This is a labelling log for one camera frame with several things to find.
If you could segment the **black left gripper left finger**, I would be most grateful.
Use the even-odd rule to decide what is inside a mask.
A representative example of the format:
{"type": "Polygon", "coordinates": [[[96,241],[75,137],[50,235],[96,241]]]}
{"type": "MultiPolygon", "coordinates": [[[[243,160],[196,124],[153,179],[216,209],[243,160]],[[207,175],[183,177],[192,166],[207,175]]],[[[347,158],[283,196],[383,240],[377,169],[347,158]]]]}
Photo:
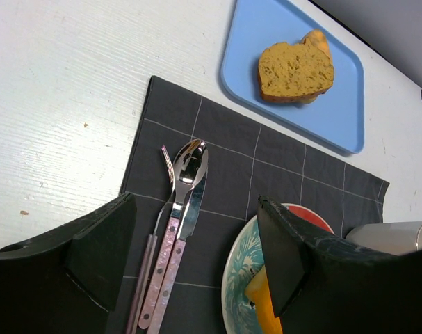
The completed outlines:
{"type": "Polygon", "coordinates": [[[93,212],[0,249],[0,333],[104,333],[136,224],[123,193],[93,212]]]}

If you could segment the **orange croissant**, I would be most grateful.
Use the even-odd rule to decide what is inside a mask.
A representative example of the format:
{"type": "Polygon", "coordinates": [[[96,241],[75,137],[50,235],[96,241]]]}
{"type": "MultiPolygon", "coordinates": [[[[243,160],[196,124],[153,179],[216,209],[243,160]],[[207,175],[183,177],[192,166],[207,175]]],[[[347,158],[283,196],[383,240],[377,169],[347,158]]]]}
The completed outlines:
{"type": "Polygon", "coordinates": [[[245,295],[255,305],[255,313],[263,333],[282,334],[280,319],[274,315],[265,267],[251,279],[245,288],[245,295]]]}

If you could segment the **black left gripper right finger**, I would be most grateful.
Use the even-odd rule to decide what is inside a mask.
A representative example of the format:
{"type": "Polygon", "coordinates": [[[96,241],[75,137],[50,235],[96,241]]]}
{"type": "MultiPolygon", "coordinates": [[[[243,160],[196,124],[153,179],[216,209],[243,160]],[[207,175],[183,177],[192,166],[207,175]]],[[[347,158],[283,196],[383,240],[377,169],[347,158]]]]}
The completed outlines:
{"type": "Polygon", "coordinates": [[[422,333],[422,250],[358,246],[267,196],[258,199],[257,221],[285,333],[422,333]]]}

